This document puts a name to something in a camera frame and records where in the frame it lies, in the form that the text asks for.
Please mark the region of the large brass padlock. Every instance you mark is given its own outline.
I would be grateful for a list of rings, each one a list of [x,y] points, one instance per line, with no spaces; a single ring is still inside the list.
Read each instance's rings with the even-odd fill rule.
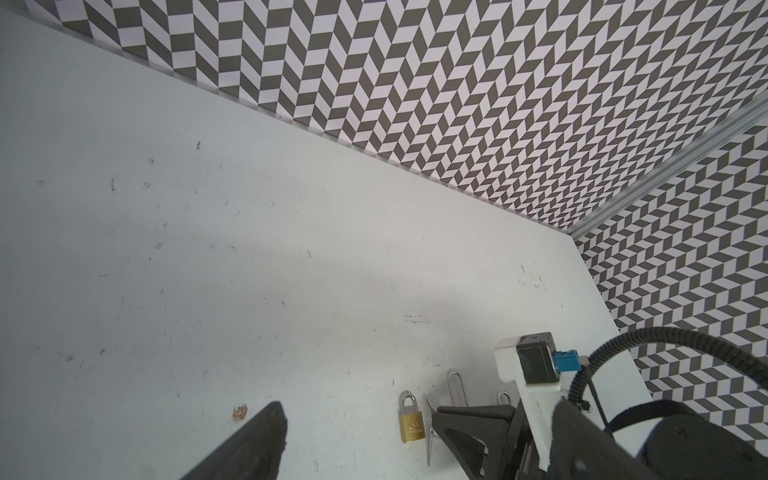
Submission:
[[[447,372],[447,387],[451,404],[455,407],[467,407],[468,400],[460,372],[450,369]]]

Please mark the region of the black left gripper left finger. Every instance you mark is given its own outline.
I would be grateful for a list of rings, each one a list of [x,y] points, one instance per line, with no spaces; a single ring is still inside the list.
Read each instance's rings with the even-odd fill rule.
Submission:
[[[279,401],[266,405],[183,480],[275,480],[286,447],[287,418]]]

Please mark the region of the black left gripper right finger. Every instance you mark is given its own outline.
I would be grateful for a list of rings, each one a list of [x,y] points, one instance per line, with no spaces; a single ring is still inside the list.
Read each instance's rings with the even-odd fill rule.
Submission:
[[[548,479],[657,479],[567,400],[552,419]]]

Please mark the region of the black padlock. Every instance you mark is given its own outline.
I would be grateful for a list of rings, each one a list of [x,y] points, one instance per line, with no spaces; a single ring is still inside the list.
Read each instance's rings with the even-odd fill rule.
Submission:
[[[498,405],[511,405],[512,399],[510,394],[507,391],[499,391],[497,393],[497,404]]]

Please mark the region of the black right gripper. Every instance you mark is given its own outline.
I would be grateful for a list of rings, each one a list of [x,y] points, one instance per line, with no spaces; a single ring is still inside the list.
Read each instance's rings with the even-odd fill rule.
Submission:
[[[522,402],[516,407],[441,406],[432,425],[469,479],[545,478]]]

